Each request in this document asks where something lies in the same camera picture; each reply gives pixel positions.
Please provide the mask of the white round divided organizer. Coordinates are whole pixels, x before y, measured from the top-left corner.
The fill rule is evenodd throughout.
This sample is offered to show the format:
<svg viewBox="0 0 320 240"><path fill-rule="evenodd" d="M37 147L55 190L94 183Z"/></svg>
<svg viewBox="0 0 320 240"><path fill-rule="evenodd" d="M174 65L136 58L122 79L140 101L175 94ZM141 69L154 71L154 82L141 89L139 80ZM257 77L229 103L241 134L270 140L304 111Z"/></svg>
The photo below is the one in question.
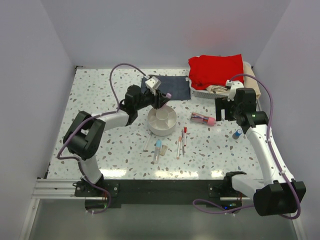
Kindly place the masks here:
<svg viewBox="0 0 320 240"><path fill-rule="evenodd" d="M174 131L177 123L177 113L168 105L165 105L160 109L152 108L148 112L147 122L148 127L153 134L165 137Z"/></svg>

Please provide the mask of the pink clear pencil case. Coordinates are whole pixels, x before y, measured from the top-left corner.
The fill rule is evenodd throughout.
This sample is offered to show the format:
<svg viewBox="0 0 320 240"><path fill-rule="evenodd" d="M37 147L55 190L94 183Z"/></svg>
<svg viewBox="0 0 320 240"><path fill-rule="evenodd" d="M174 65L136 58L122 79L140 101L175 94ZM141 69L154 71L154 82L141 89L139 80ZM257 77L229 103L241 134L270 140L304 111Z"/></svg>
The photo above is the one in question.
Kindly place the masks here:
<svg viewBox="0 0 320 240"><path fill-rule="evenodd" d="M208 126L214 126L216 119L210 116L202 115L196 112L191 113L190 120L194 123L205 124Z"/></svg>

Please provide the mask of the grey thin pen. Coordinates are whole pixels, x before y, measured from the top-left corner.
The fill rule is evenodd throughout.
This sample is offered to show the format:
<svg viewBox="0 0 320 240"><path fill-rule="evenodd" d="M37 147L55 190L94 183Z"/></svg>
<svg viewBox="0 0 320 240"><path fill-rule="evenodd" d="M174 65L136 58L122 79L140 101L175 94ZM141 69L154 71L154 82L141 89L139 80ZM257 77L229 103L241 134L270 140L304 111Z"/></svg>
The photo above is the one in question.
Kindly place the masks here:
<svg viewBox="0 0 320 240"><path fill-rule="evenodd" d="M184 129L181 130L181 151L182 156L185 156L185 132Z"/></svg>

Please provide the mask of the white thin pen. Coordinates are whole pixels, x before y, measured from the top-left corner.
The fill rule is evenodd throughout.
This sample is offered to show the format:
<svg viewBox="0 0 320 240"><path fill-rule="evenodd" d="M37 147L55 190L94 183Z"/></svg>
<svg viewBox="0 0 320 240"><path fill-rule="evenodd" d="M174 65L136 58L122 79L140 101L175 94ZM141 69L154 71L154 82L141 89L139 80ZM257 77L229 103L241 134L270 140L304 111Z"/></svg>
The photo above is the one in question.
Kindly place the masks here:
<svg viewBox="0 0 320 240"><path fill-rule="evenodd" d="M151 139L151 136L152 136L152 133L150 132L146 141L145 141L145 144L144 144L144 148L143 148L143 152L146 152L148 150L148 145L149 145L149 142L150 142L150 139Z"/></svg>

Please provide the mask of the blue capped clear tube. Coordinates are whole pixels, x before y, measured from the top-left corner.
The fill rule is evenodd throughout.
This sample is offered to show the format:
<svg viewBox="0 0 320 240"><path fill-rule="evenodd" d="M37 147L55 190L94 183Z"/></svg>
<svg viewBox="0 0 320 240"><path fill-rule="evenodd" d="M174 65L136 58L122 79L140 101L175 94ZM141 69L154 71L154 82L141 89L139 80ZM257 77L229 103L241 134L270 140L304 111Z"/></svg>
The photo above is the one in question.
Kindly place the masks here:
<svg viewBox="0 0 320 240"><path fill-rule="evenodd" d="M159 161L161 147L162 147L162 141L158 139L155 144L154 155L153 155L153 162L155 164L158 163Z"/></svg>

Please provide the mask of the orange white pen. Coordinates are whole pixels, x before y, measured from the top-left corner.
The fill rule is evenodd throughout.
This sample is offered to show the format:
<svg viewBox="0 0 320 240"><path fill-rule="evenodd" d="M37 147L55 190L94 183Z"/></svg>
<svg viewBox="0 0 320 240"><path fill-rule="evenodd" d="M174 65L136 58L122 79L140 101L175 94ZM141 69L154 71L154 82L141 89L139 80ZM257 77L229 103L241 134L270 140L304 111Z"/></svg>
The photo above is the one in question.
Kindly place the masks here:
<svg viewBox="0 0 320 240"><path fill-rule="evenodd" d="M179 136L178 142L177 142L177 153L176 153L176 159L180 159L180 150L181 150L181 143L182 143L182 137Z"/></svg>

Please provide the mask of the beige eraser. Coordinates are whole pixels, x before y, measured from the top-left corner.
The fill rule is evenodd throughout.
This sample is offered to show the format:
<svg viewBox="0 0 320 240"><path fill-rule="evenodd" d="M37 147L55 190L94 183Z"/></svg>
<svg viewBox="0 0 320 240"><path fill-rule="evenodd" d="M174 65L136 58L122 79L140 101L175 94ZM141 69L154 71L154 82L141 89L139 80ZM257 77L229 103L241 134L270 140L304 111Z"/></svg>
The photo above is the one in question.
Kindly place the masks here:
<svg viewBox="0 0 320 240"><path fill-rule="evenodd" d="M168 149L168 146L167 145L163 145L159 154L161 156L164 156L166 154L167 149Z"/></svg>

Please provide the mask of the pink glue stick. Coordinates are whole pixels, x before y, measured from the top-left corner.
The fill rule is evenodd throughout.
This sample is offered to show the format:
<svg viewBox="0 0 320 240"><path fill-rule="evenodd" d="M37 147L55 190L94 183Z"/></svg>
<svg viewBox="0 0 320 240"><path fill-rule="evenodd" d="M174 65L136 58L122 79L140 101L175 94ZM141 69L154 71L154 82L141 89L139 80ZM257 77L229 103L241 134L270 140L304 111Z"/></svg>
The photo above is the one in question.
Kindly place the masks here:
<svg viewBox="0 0 320 240"><path fill-rule="evenodd" d="M170 93L167 93L165 95L164 103L159 109L163 109L166 106L166 104L171 100L171 97L172 97L172 95Z"/></svg>

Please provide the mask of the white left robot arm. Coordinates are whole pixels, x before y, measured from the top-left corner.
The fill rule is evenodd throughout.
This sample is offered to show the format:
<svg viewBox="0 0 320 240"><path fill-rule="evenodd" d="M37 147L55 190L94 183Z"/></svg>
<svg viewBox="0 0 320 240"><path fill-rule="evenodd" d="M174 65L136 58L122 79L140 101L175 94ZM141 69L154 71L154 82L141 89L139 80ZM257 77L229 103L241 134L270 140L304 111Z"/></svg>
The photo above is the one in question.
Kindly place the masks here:
<svg viewBox="0 0 320 240"><path fill-rule="evenodd" d="M104 132L131 125L138 117L138 111L148 106L158 110L171 99L171 94L160 90L147 89L142 92L137 85L128 87L123 100L115 111L91 115L80 111L63 137L63 146L57 154L59 160L65 160L62 152L65 148L72 154L70 159L78 163L82 178L87 182L86 191L99 196L104 190L101 182L104 177L98 167L96 152Z"/></svg>

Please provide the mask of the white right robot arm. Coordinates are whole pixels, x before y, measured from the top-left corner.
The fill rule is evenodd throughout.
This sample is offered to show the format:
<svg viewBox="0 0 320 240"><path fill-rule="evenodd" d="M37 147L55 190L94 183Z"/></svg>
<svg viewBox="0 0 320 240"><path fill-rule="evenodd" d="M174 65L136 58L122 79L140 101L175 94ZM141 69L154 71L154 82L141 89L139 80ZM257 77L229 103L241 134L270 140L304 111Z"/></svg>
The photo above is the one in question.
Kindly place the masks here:
<svg viewBox="0 0 320 240"><path fill-rule="evenodd" d="M250 141L262 171L263 182L247 177L243 171L228 172L223 192L230 197L238 192L253 201L260 216L279 215L297 219L306 186L286 167L277 148L270 127L271 118L257 110L256 95L251 88L238 88L233 98L215 99L216 120L235 121Z"/></svg>

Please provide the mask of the dark blue folded cloth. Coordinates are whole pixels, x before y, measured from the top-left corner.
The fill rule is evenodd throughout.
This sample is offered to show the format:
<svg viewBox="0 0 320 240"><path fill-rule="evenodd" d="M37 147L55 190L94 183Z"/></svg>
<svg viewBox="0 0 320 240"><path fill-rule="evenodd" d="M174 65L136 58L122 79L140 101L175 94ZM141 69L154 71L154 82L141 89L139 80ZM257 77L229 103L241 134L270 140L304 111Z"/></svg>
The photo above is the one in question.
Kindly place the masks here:
<svg viewBox="0 0 320 240"><path fill-rule="evenodd" d="M166 95L171 94L172 101L187 101L191 99L191 90L187 76L165 76L165 75L149 75L150 78L157 78L161 84L158 90Z"/></svg>

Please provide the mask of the white plastic basket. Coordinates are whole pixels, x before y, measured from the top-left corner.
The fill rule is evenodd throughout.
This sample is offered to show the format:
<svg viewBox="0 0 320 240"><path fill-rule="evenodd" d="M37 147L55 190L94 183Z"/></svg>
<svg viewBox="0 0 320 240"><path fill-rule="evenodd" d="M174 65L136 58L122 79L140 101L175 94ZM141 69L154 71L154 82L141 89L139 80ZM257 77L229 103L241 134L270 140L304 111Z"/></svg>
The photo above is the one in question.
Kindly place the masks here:
<svg viewBox="0 0 320 240"><path fill-rule="evenodd" d="M246 61L243 61L243 71L245 74L255 76L253 73L253 67ZM195 97L205 98L205 99L216 99L227 97L230 93L230 86L219 86L210 85L205 90L196 90L192 87L192 81L187 77L186 80L189 81L190 91ZM258 83L247 76L244 77L244 86L247 88L253 88L256 93L257 99L261 96L261 91L259 89Z"/></svg>

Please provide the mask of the beige folded cloth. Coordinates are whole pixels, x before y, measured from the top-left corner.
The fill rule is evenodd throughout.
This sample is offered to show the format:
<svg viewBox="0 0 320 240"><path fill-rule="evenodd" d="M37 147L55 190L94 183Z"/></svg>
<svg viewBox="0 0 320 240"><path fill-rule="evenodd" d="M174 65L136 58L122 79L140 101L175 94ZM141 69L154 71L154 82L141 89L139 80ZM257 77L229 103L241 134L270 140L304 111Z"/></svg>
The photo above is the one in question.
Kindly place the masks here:
<svg viewBox="0 0 320 240"><path fill-rule="evenodd" d="M243 62L243 73L250 75L252 77L255 77L255 74L252 70L252 66L246 61ZM243 86L245 88L253 89L255 91L256 98L259 99L261 96L261 91L260 91L258 82L249 76L244 76L243 80L244 80ZM227 80L225 83L226 83L225 86L221 86L221 85L208 86L206 88L207 93L205 98L215 99L215 98L228 96L230 93L232 84L229 83L229 80Z"/></svg>

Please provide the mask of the red folded cloth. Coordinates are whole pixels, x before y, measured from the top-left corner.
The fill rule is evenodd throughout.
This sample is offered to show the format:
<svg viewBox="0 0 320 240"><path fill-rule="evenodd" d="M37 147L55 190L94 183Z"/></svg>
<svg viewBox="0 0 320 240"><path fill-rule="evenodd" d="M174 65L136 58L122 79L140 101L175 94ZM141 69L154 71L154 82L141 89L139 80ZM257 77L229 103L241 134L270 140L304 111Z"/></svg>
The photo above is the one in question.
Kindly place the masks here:
<svg viewBox="0 0 320 240"><path fill-rule="evenodd" d="M244 73L241 54L231 56L201 55L188 60L188 78L195 90L206 90L209 86L225 86L235 75Z"/></svg>

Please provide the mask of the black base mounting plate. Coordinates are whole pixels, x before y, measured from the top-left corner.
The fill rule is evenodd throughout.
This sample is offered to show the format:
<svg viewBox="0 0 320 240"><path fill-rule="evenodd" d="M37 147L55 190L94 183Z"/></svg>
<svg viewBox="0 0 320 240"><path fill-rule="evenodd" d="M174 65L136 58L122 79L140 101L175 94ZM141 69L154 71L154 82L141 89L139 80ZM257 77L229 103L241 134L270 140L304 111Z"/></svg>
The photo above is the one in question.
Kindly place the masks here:
<svg viewBox="0 0 320 240"><path fill-rule="evenodd" d="M241 207L244 199L241 193L223 188L222 180L104 179L97 188L80 180L73 183L73 187L75 197L85 198L86 210L121 208L122 205L191 205L196 199L229 210Z"/></svg>

